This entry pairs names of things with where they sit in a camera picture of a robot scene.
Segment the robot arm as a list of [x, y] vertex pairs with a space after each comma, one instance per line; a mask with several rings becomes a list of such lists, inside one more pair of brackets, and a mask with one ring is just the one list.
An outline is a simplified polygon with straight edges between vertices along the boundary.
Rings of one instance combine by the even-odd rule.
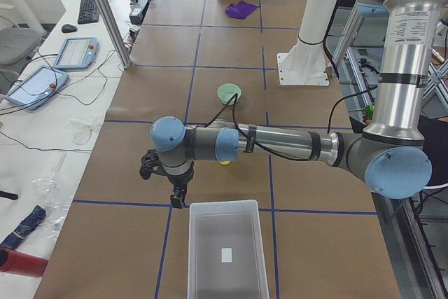
[[203, 127], [187, 127], [167, 116], [151, 127], [153, 148], [142, 157], [141, 177], [167, 177], [173, 186], [171, 205], [181, 208], [195, 161], [226, 162], [236, 160], [240, 152], [269, 153], [344, 169], [390, 199], [413, 196], [427, 186], [432, 174], [417, 125], [436, 26], [446, 3], [358, 0], [360, 7], [388, 15], [373, 119], [360, 134], [318, 134], [228, 123], [218, 117]]

